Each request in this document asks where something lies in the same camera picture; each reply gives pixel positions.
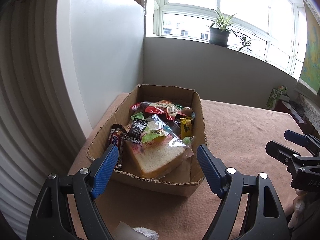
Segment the gloved right hand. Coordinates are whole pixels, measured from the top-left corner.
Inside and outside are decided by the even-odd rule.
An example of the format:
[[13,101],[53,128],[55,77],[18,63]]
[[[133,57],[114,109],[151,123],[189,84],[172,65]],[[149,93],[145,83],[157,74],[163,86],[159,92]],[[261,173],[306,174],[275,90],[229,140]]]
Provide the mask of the gloved right hand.
[[319,218],[319,192],[307,192],[295,189],[297,197],[293,200],[293,214],[289,229],[297,229],[312,218]]

